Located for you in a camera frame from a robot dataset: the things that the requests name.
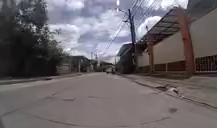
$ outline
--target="asphalt road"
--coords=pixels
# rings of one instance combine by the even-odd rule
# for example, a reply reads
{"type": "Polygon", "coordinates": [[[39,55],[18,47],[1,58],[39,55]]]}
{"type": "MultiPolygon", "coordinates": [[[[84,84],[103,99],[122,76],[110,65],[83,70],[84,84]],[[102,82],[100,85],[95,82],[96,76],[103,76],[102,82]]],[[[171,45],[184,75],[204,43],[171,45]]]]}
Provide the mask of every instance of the asphalt road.
{"type": "Polygon", "coordinates": [[[217,111],[115,75],[0,86],[5,128],[217,128],[217,111]]]}

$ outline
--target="house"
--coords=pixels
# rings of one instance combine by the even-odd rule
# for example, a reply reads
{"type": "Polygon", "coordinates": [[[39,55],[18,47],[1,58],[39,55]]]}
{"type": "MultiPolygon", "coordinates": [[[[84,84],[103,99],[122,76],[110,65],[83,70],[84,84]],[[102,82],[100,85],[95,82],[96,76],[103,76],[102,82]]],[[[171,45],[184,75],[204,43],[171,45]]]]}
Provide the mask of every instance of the house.
{"type": "Polygon", "coordinates": [[[173,8],[142,37],[145,72],[217,73],[217,0],[190,0],[173,8]]]}

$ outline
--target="curb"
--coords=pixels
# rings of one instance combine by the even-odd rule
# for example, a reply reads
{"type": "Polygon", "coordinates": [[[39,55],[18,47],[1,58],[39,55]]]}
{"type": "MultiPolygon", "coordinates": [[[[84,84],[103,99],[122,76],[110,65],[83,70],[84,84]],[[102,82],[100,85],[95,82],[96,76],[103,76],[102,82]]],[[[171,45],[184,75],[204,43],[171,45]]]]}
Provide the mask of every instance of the curb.
{"type": "Polygon", "coordinates": [[[72,75],[64,75],[64,76],[50,76],[50,77],[41,77],[41,78],[32,78],[32,79],[22,79],[22,80],[0,81],[0,86],[2,86],[2,85],[17,84],[17,83],[34,82],[34,81],[40,81],[40,80],[62,79],[62,78],[76,77],[76,76],[81,76],[81,75],[82,75],[82,74],[72,74],[72,75]]]}
{"type": "Polygon", "coordinates": [[[120,75],[120,76],[122,76],[123,78],[126,78],[126,79],[128,79],[128,80],[130,80],[130,81],[132,81],[132,82],[134,82],[134,83],[136,83],[136,84],[139,84],[139,85],[141,85],[141,86],[145,86],[145,87],[151,88],[151,89],[153,89],[153,90],[155,90],[155,91],[158,91],[158,92],[164,92],[164,94],[166,94],[166,95],[168,95],[168,96],[171,96],[171,97],[173,97],[173,98],[177,98],[177,99],[180,99],[180,100],[184,100],[184,101],[193,103],[193,104],[195,104],[195,105],[199,105],[199,106],[202,106],[202,107],[209,108],[209,109],[211,109],[211,110],[217,111],[217,107],[215,107],[215,106],[213,106],[213,105],[210,105],[210,104],[208,104],[208,103],[199,102],[199,101],[194,100],[194,99],[192,99],[192,98],[190,98],[190,97],[184,97],[184,96],[183,96],[183,97],[180,97],[180,96],[178,96],[178,95],[173,95],[172,93],[168,93],[168,92],[166,92],[166,91],[161,91],[161,90],[157,89],[156,87],[152,87],[152,86],[149,86],[149,85],[147,85],[147,84],[138,82],[138,81],[136,81],[136,80],[134,80],[134,79],[131,79],[131,78],[129,78],[129,77],[126,77],[126,76],[124,76],[124,75],[120,75]]]}

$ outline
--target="brick pillar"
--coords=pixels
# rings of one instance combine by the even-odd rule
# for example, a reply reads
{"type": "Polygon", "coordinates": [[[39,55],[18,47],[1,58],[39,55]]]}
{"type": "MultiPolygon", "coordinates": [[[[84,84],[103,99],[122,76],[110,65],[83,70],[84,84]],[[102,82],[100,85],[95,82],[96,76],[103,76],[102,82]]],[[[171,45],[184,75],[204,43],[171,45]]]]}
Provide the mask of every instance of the brick pillar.
{"type": "Polygon", "coordinates": [[[148,54],[149,54],[149,65],[150,65],[150,73],[154,72],[154,51],[153,51],[153,43],[148,43],[148,54]]]}
{"type": "Polygon", "coordinates": [[[188,15],[183,9],[178,8],[177,19],[178,19],[180,32],[182,35],[182,40],[184,45],[186,69],[189,75],[193,75],[193,73],[195,72],[194,50],[193,50],[193,44],[190,35],[188,15]]]}

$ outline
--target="wall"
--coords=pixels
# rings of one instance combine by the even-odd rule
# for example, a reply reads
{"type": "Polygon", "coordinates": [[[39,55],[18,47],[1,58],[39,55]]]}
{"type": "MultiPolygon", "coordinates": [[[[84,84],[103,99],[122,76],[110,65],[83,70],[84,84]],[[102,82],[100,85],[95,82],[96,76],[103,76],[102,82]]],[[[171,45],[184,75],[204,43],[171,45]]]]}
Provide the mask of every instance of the wall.
{"type": "Polygon", "coordinates": [[[138,56],[138,66],[144,67],[149,65],[149,55],[147,52],[143,52],[141,56],[138,56]]]}
{"type": "Polygon", "coordinates": [[[217,9],[190,27],[195,57],[217,54],[217,9]]]}
{"type": "Polygon", "coordinates": [[[185,60],[180,32],[154,46],[154,64],[164,64],[185,60]]]}

